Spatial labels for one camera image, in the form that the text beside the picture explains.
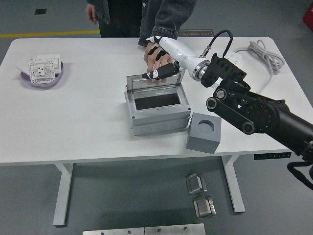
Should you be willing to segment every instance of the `purple bowl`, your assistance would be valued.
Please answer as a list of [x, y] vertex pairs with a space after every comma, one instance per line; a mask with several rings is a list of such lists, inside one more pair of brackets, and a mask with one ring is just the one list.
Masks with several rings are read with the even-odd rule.
[[22, 81], [24, 81], [25, 83], [27, 83], [28, 85], [31, 85], [31, 86], [36, 86], [36, 87], [50, 87], [50, 86], [53, 86], [54, 84], [57, 83], [57, 81], [59, 81], [59, 79], [61, 78], [62, 76], [62, 73], [63, 73], [63, 62], [61, 61], [61, 72], [55, 76], [55, 80], [53, 82], [48, 82], [48, 83], [32, 83], [30, 81], [30, 76], [28, 76], [26, 73], [24, 72], [21, 72], [21, 79]]

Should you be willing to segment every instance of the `person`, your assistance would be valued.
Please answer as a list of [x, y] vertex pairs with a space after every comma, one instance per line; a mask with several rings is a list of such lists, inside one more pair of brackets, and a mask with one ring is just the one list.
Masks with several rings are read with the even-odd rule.
[[87, 18], [99, 23], [101, 37], [139, 37], [138, 45], [146, 47], [147, 72], [172, 63], [166, 54], [156, 61], [160, 49], [148, 52], [154, 44], [151, 36], [177, 39], [179, 28], [191, 16], [197, 0], [86, 0]]

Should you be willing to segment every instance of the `white table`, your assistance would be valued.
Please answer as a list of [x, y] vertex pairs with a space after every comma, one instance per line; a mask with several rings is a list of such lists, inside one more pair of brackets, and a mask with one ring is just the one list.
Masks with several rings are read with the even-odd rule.
[[[230, 50], [262, 39], [267, 49], [280, 54], [270, 38], [234, 38]], [[201, 54], [210, 38], [181, 38]], [[218, 38], [209, 54], [222, 55], [228, 38]], [[49, 89], [31, 87], [20, 79], [16, 63], [27, 53], [61, 54], [64, 73]], [[253, 92], [268, 79], [263, 62], [240, 52], [240, 68]], [[53, 225], [63, 225], [73, 163], [159, 158], [222, 156], [234, 210], [244, 212], [233, 162], [239, 155], [286, 152], [265, 134], [247, 136], [222, 120], [221, 143], [215, 154], [185, 148], [187, 128], [178, 132], [133, 136], [127, 119], [126, 76], [146, 71], [144, 50], [136, 38], [17, 39], [0, 66], [0, 165], [55, 164], [61, 181]], [[205, 88], [185, 73], [182, 85], [193, 112], [209, 113], [205, 102], [213, 88]], [[290, 110], [313, 122], [313, 109], [288, 65], [262, 92], [285, 99]]]

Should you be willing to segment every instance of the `coiled white cable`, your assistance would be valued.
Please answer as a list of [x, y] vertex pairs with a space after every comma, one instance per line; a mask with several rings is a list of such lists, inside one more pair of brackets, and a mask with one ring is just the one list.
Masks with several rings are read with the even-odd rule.
[[257, 54], [261, 59], [264, 60], [266, 65], [269, 67], [270, 77], [266, 81], [266, 83], [260, 88], [260, 90], [257, 92], [257, 94], [260, 94], [264, 90], [264, 88], [270, 83], [274, 74], [277, 74], [277, 72], [285, 64], [285, 60], [280, 55], [267, 51], [264, 45], [264, 42], [262, 40], [258, 40], [257, 42], [250, 41], [250, 45], [248, 47], [239, 48], [235, 50], [234, 52], [239, 52], [239, 51], [248, 51], [250, 53]]

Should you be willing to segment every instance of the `table leg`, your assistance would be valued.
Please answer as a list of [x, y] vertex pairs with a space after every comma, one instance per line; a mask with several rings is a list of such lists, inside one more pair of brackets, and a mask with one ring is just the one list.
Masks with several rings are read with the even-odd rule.
[[241, 197], [235, 169], [233, 163], [239, 157], [238, 155], [222, 156], [222, 162], [224, 165], [225, 175], [228, 183], [231, 201], [233, 203], [235, 212], [245, 212], [243, 199]]
[[69, 195], [70, 181], [72, 179], [73, 163], [69, 164], [55, 164], [61, 171], [61, 180], [59, 186], [59, 193], [57, 204], [55, 206], [55, 213], [53, 219], [53, 226], [65, 225], [65, 217], [67, 214], [67, 201]]

